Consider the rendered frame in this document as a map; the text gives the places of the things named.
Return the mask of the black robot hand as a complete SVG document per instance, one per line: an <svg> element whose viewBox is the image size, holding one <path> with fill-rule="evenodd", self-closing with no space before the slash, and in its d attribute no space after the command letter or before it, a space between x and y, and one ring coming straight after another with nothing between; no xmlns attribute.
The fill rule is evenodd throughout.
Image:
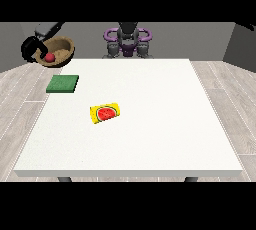
<svg viewBox="0 0 256 230"><path fill-rule="evenodd" d="M30 63L35 62L36 59L33 58L33 55L37 49L41 51L41 59L43 59L48 53L48 48L36 36L28 37L21 45L21 54L23 59Z"/></svg>

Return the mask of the brown wooden bowl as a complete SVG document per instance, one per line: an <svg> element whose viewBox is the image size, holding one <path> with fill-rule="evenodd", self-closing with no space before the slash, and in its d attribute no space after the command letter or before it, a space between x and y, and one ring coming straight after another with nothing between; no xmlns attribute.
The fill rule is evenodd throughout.
<svg viewBox="0 0 256 230"><path fill-rule="evenodd" d="M40 58L41 51L36 50L35 59L36 61L48 68L58 68L69 63L73 58L75 47L74 42L66 36L55 36L43 42L47 47L48 52L55 56L54 62L46 62Z"/></svg>

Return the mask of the green square pad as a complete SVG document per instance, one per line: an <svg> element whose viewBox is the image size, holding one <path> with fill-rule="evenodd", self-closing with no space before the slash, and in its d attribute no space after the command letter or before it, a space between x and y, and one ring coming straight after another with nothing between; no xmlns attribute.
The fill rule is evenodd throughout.
<svg viewBox="0 0 256 230"><path fill-rule="evenodd" d="M47 93L73 93L75 91L78 75L54 75L47 88Z"/></svg>

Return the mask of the yellow cup with melon print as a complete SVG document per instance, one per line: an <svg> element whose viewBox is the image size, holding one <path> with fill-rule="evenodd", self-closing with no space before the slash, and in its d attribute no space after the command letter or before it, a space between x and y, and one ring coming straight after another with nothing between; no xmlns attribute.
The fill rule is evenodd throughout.
<svg viewBox="0 0 256 230"><path fill-rule="evenodd" d="M90 108L90 117L94 124L115 118L120 115L120 108L117 103L92 106Z"/></svg>

